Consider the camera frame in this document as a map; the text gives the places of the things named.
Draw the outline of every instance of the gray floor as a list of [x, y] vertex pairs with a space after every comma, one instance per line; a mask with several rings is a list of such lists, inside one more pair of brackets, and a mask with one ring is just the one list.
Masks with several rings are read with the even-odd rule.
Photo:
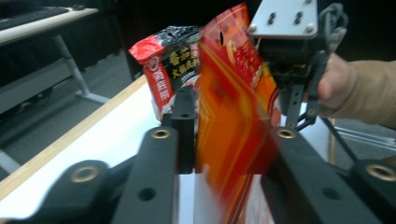
[[[97, 65], [87, 68], [83, 76], [91, 92], [108, 98], [132, 83], [123, 53], [110, 55]], [[43, 97], [35, 105], [27, 105], [21, 113], [4, 122], [0, 126], [0, 148], [16, 162], [24, 164], [101, 106], [76, 97], [77, 90], [77, 82], [68, 79], [54, 87], [49, 97]], [[386, 136], [395, 145], [396, 132], [377, 125], [339, 119], [336, 126]], [[346, 142], [359, 159], [383, 159], [396, 154], [395, 150], [379, 146], [350, 140]], [[336, 144], [335, 152], [336, 165], [348, 168], [353, 164], [339, 144]], [[6, 176], [7, 173], [0, 169], [0, 180]]]

